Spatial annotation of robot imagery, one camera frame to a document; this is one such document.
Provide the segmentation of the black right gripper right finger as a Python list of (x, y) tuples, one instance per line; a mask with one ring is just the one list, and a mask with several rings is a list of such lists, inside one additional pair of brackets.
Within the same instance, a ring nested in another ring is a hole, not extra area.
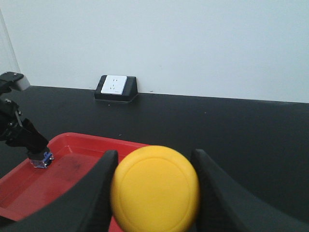
[(194, 149), (190, 162), (200, 185), (198, 232), (307, 232), (308, 223), (291, 217), (231, 178), (202, 149)]

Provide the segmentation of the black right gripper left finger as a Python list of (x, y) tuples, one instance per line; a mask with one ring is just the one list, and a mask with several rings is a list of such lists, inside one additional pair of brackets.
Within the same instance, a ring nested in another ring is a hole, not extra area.
[(107, 232), (112, 210), (110, 189), (118, 152), (108, 150), (74, 187), (61, 197), (1, 229), (2, 232)]

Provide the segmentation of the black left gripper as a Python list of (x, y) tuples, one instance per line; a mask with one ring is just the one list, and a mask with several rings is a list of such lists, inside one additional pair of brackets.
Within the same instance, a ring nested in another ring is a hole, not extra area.
[(11, 147), (25, 147), (30, 159), (44, 159), (48, 152), (48, 140), (29, 119), (21, 123), (19, 105), (8, 98), (0, 100), (0, 140)]

